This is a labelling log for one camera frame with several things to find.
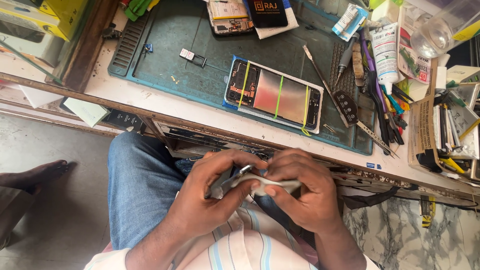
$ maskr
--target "white tube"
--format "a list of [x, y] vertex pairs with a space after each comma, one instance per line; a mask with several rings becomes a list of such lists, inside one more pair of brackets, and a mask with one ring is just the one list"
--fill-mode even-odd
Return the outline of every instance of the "white tube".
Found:
[[398, 81], [398, 69], [396, 66], [396, 27], [397, 23], [394, 23], [370, 31], [378, 84], [384, 85], [389, 95], [392, 94], [393, 83]]

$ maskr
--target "green rubber band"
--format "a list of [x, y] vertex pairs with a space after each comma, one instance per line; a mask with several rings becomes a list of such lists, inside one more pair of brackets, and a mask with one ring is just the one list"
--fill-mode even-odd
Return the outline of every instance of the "green rubber band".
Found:
[[282, 75], [282, 79], [280, 80], [280, 88], [278, 89], [278, 98], [276, 100], [275, 116], [273, 117], [273, 119], [276, 119], [278, 115], [278, 105], [280, 104], [280, 93], [282, 92], [282, 84], [283, 84], [283, 75]]
[[241, 89], [241, 97], [239, 102], [239, 108], [241, 105], [241, 101], [243, 99], [243, 92], [245, 92], [245, 85], [247, 84], [247, 77], [248, 77], [248, 69], [250, 68], [250, 62], [247, 63], [247, 71], [245, 72], [245, 79], [243, 79], [243, 88]]
[[308, 131], [305, 129], [305, 125], [307, 124], [307, 110], [308, 110], [307, 107], [308, 107], [308, 86], [307, 86], [307, 91], [305, 95], [305, 114], [303, 116], [303, 127], [301, 127], [301, 130], [305, 135], [311, 136], [310, 133], [308, 133]]

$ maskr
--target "tiled floor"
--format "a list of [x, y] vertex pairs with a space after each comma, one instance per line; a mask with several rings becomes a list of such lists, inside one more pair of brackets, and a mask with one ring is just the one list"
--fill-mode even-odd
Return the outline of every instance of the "tiled floor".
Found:
[[71, 171], [43, 187], [0, 251], [2, 270], [81, 270], [110, 241], [107, 153], [111, 138], [0, 114], [0, 172], [58, 159]]

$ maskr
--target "green rubber repair mat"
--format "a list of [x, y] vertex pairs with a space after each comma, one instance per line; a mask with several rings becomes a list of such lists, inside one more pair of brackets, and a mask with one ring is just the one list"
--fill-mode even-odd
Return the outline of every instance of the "green rubber repair mat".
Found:
[[[322, 86], [312, 62], [305, 57], [302, 46], [306, 44], [325, 78], [329, 80], [336, 75], [336, 65], [346, 43], [321, 30], [311, 30], [304, 20], [298, 21], [300, 27], [262, 40], [255, 33], [217, 37], [212, 33], [204, 1], [161, 0], [136, 22], [128, 21], [108, 72], [127, 81], [303, 134], [299, 129], [222, 106], [227, 86], [225, 77], [229, 75], [233, 55]], [[152, 44], [153, 52], [145, 53], [144, 44]], [[205, 66], [202, 68], [180, 57], [182, 48], [206, 57]], [[351, 67], [337, 87], [352, 96], [359, 106], [360, 121], [373, 130], [373, 101], [359, 93]], [[370, 137], [356, 126], [346, 128], [327, 91], [324, 95], [320, 133], [309, 138], [371, 155]]]

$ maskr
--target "bare foot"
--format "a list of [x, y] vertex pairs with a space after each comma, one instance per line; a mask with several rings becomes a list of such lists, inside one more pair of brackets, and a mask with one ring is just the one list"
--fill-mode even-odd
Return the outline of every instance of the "bare foot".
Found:
[[27, 189], [37, 184], [58, 179], [68, 171], [67, 161], [57, 160], [26, 172], [0, 173], [0, 186]]

